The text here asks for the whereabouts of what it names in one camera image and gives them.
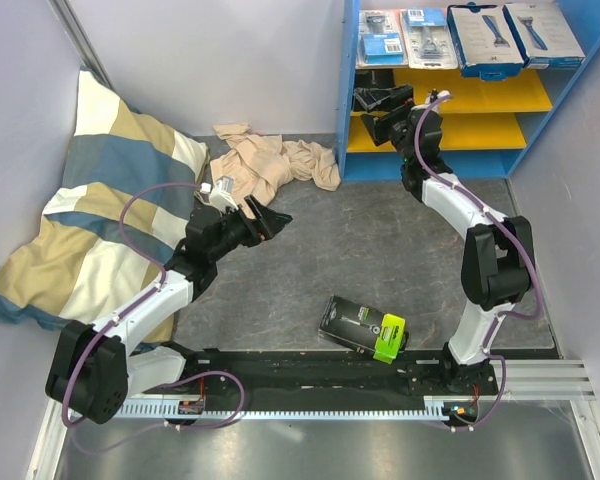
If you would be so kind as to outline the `blue blister razor pack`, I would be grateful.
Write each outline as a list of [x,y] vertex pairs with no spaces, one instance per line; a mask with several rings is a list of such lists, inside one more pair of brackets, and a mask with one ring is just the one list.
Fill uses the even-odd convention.
[[357,67],[401,67],[408,55],[395,10],[361,10],[357,41]]

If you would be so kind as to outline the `clear blister razor pack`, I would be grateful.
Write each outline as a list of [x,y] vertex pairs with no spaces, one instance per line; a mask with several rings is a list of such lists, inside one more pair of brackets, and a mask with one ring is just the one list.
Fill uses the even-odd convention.
[[400,11],[408,65],[419,70],[458,68],[445,11],[441,8],[407,8]]

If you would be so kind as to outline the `white box blue razor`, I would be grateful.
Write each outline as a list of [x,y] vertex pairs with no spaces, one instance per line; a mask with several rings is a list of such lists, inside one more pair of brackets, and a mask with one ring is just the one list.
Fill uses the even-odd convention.
[[503,81],[521,72],[524,60],[503,5],[450,5],[446,18],[462,77]]

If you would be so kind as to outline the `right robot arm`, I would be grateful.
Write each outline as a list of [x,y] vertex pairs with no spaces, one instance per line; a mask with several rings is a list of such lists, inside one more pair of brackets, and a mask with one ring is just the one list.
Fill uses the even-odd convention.
[[400,155],[405,190],[464,241],[460,279],[467,303],[437,371],[445,391],[461,393],[488,367],[501,324],[537,282],[530,222],[491,209],[443,160],[439,106],[450,99],[448,91],[433,90],[422,104],[409,85],[357,87],[353,97],[373,143],[388,143]]

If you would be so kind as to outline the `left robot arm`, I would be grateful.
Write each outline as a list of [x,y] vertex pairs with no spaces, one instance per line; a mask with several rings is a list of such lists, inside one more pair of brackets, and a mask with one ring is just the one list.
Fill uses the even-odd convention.
[[130,301],[90,324],[72,321],[61,331],[45,392],[61,405],[67,427],[79,420],[104,424],[125,400],[170,386],[188,393],[199,369],[176,347],[148,353],[137,347],[169,315],[195,301],[217,276],[217,263],[238,247],[273,239],[293,218],[247,196],[244,207],[194,210],[172,257],[157,278]]

